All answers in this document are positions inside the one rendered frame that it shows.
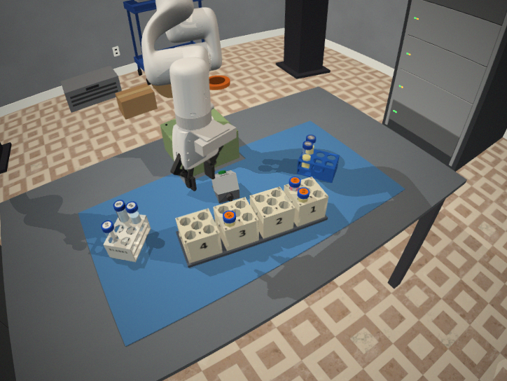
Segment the blue bench mat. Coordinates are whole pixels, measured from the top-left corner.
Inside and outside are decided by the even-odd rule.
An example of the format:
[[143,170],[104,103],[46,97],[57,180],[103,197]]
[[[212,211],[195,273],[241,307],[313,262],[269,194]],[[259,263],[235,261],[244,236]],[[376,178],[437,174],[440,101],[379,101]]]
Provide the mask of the blue bench mat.
[[[239,147],[243,159],[219,171],[237,175],[239,198],[289,184],[297,174],[306,136],[314,149],[340,155],[333,182],[314,179],[328,195],[328,220],[233,254],[188,267],[176,231],[177,217],[219,203],[207,176],[197,190],[170,174],[79,212],[83,232],[106,299],[125,346],[200,310],[279,267],[379,207],[404,187],[312,121]],[[118,216],[116,200],[135,201],[151,230],[136,262],[110,258],[101,224]]]

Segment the tube with blue cap and grey dot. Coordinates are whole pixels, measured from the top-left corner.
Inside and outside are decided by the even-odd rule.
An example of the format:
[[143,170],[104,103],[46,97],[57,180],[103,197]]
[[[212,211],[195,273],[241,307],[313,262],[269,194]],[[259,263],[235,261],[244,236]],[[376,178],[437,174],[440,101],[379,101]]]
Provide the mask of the tube with blue cap and grey dot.
[[[309,161],[311,159],[312,148],[313,148],[313,143],[311,141],[304,141],[303,142],[303,157],[302,157],[303,160]],[[302,162],[301,167],[309,168],[310,164]]]

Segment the beige tube rack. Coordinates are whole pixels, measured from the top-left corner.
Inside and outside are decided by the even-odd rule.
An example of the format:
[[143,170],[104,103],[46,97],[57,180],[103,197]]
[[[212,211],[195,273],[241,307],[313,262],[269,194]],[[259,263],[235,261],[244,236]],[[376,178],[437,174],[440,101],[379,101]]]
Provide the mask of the beige tube rack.
[[[132,262],[137,261],[144,242],[151,230],[147,217],[141,214],[140,217],[141,222],[138,224],[132,224],[131,218],[124,223],[120,222],[119,218],[116,220],[114,229],[120,226],[116,233],[119,238],[118,241],[112,244],[109,243],[108,239],[106,239],[103,244],[110,258],[117,258]],[[144,225],[144,228],[140,231],[142,225]],[[129,228],[130,230],[128,230]]]

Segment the blue tube rack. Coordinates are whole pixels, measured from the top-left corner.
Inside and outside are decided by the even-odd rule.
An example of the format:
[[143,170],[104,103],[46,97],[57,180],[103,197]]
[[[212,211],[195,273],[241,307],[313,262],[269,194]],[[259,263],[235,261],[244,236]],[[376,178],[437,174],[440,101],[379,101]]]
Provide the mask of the blue tube rack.
[[[325,156],[318,157],[317,153],[323,153]],[[303,160],[302,155],[303,155],[303,152],[301,153],[301,155],[298,159],[297,174],[303,175],[303,176],[308,176],[308,177],[312,176],[314,179],[327,181],[330,183],[333,182],[333,178],[335,176],[334,171],[335,171],[336,165],[338,168],[338,161],[339,161],[339,157],[340,157],[339,155],[336,155],[333,153],[328,153],[325,151],[316,150],[316,149],[314,150],[314,153],[311,155],[311,160],[309,160],[309,161]],[[335,156],[335,160],[329,160],[327,157],[330,155]],[[321,160],[322,163],[316,162],[316,159]],[[302,162],[310,164],[309,169],[305,168],[305,167],[301,167]],[[327,162],[333,163],[333,166],[327,165],[326,164]]]

